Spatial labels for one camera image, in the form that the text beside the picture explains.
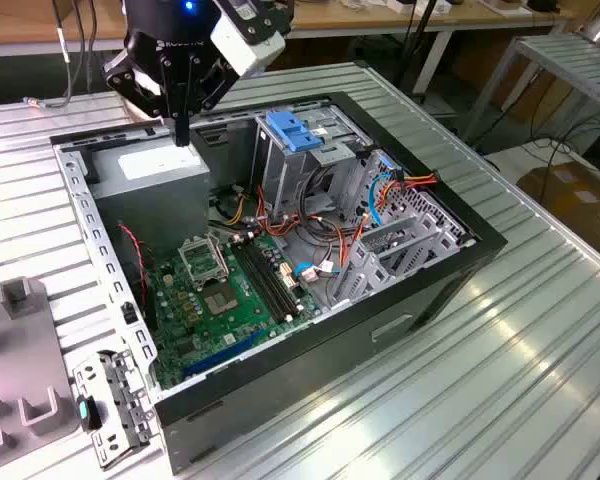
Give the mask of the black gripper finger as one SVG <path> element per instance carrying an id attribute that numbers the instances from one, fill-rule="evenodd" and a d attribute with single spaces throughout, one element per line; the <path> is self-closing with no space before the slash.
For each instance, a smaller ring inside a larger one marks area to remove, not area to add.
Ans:
<path id="1" fill-rule="evenodd" d="M 165 65 L 158 62 L 159 82 L 132 62 L 126 50 L 111 58 L 103 67 L 106 83 L 132 106 L 150 118 L 159 118 L 169 130 L 177 146 L 177 118 L 181 106 L 180 94 L 167 80 Z"/>
<path id="2" fill-rule="evenodd" d="M 220 58 L 204 65 L 200 57 L 189 56 L 182 105 L 177 118 L 177 146 L 190 143 L 190 120 L 212 110 L 238 80 L 236 71 Z"/>

